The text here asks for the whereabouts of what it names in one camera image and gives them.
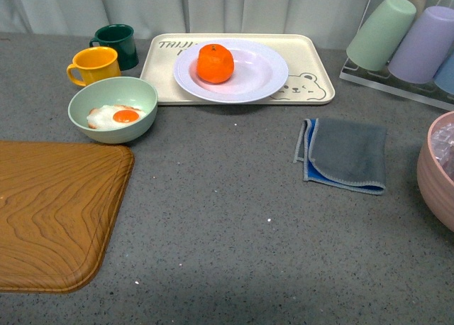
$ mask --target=mandarin orange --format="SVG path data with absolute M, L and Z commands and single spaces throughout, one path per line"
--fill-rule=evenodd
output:
M 228 80 L 235 69 L 230 50 L 222 45 L 212 43 L 199 51 L 197 74 L 206 82 L 220 84 Z

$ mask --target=egg yolk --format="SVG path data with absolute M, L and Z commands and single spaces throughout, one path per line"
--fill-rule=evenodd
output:
M 113 115 L 113 119 L 119 123 L 131 123 L 139 119 L 139 114 L 134 110 L 121 110 Z

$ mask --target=gray cloth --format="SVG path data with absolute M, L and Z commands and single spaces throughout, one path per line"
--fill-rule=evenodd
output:
M 303 162 L 304 181 L 381 195 L 386 173 L 386 128 L 338 119 L 305 119 L 294 163 Z

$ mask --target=dark green mug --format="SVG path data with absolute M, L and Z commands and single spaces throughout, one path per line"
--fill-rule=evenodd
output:
M 118 53 L 120 70 L 129 70 L 139 63 L 133 34 L 133 28 L 128 25 L 104 26 L 96 31 L 94 38 L 90 40 L 90 47 L 94 47 L 96 46 L 94 43 L 98 43 L 101 46 L 113 48 Z

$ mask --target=egg white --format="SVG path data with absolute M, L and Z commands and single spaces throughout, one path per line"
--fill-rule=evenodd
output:
M 146 113 L 140 109 L 133 108 L 131 106 L 124 105 L 103 105 L 98 109 L 92 109 L 90 114 L 87 116 L 88 125 L 90 128 L 96 130 L 107 130 L 112 128 L 122 128 L 128 124 L 135 123 L 136 121 L 130 123 L 119 123 L 114 121 L 114 114 L 121 110 L 134 110 L 138 113 L 139 118 L 136 121 L 139 121 Z

